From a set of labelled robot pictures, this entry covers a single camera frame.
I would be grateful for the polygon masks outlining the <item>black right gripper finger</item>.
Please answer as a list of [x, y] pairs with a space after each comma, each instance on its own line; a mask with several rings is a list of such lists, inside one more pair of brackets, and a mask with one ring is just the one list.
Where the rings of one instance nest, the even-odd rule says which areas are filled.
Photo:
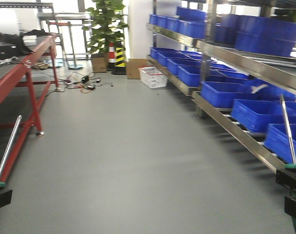
[[277, 169], [276, 183], [289, 191], [289, 194], [284, 197], [284, 211], [292, 218], [296, 233], [296, 168]]

